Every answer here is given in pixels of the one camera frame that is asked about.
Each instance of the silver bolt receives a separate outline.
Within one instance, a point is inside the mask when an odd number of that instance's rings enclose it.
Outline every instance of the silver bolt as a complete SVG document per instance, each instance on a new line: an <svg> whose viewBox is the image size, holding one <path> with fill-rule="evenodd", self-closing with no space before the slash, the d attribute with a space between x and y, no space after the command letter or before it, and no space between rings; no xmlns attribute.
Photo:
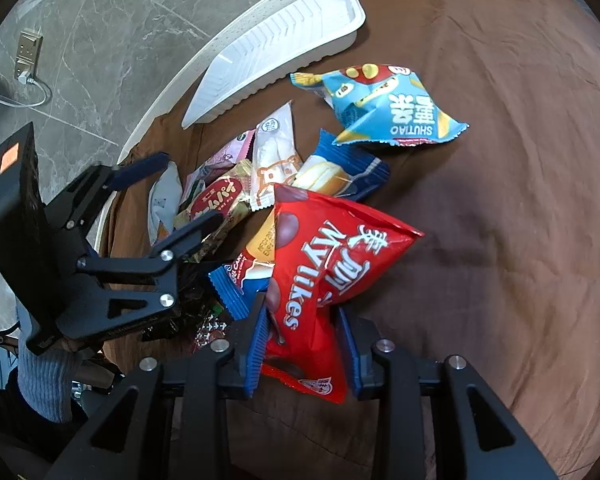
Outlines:
<svg viewBox="0 0 600 480"><path fill-rule="evenodd" d="M389 352L393 352L395 350L395 343L390 339L378 339L378 341L376 341L376 348L379 351L388 354Z"/></svg>
<svg viewBox="0 0 600 480"><path fill-rule="evenodd" d="M231 346L231 343L229 343L226 339L214 339L210 346L214 352L220 353L228 350L229 346Z"/></svg>
<svg viewBox="0 0 600 480"><path fill-rule="evenodd" d="M156 361L153 357L145 357L140 361L140 369L143 372L150 372L151 370L155 370L157 367L158 361Z"/></svg>
<svg viewBox="0 0 600 480"><path fill-rule="evenodd" d="M466 367L466 359L461 355L452 355L449 358L449 365L456 370L462 370Z"/></svg>
<svg viewBox="0 0 600 480"><path fill-rule="evenodd" d="M173 299L171 294L163 294L160 296L160 304L162 306L172 306L176 300Z"/></svg>

